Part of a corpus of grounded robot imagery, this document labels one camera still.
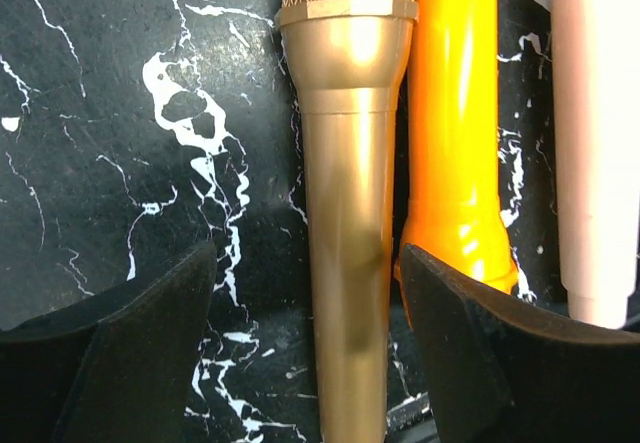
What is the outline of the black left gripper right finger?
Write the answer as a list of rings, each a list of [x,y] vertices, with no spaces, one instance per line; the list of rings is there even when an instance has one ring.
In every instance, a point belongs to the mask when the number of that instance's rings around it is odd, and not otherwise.
[[[413,245],[401,273],[442,441],[638,440],[637,334],[534,307]]]

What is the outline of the gold microphone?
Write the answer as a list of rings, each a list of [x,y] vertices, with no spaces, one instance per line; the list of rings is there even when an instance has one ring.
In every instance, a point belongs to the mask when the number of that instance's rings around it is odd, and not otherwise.
[[[415,0],[282,0],[304,153],[321,434],[387,431],[395,122]]]

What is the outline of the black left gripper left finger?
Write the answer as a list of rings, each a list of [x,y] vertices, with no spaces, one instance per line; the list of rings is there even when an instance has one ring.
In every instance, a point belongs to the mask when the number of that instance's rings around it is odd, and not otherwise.
[[[2,332],[2,441],[181,441],[215,277],[201,243]]]

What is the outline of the orange microphone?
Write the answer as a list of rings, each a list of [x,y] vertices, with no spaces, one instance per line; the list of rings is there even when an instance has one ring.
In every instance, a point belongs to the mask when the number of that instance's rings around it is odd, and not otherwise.
[[[497,0],[416,2],[400,243],[510,293],[518,270],[500,216]]]

